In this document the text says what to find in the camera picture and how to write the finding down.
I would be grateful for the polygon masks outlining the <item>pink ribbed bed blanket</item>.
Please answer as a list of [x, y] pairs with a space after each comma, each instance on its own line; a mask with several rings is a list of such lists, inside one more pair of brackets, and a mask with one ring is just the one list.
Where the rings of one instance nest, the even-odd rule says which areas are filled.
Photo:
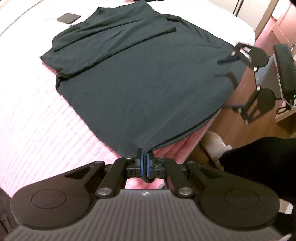
[[118, 154], [60, 96], [55, 72], [41, 56], [68, 26], [65, 13], [86, 20], [98, 7], [127, 1], [1, 1], [1, 188], [25, 185]]

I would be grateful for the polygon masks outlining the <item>grey slipper foot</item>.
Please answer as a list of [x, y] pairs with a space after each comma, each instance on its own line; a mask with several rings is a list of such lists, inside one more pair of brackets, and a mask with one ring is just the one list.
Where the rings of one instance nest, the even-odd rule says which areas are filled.
[[217, 133], [212, 131], [207, 131], [204, 134], [201, 139], [201, 145], [214, 162], [217, 162], [223, 154], [232, 150], [230, 145], [226, 145], [223, 139]]

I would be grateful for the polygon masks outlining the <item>black trouser leg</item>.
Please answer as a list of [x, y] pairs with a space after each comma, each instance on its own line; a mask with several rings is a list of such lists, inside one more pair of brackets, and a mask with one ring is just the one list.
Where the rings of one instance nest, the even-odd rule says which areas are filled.
[[265, 185], [295, 205], [295, 138], [260, 138], [219, 161], [225, 172]]

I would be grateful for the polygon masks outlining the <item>black smartphone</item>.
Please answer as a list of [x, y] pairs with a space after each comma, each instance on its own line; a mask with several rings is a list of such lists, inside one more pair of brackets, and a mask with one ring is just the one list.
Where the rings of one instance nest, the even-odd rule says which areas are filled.
[[74, 23], [74, 21], [78, 20], [80, 17], [81, 15], [65, 13], [64, 15], [57, 18], [57, 21], [70, 25], [71, 23]]

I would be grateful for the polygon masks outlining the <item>dark green long-sleeve sweater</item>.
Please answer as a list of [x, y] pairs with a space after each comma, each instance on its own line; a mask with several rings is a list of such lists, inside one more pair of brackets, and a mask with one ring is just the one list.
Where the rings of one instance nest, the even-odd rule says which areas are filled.
[[153, 151], [205, 125], [240, 83], [240, 60], [218, 65], [233, 46], [145, 1], [98, 8], [59, 33], [41, 60], [56, 90], [120, 156]]

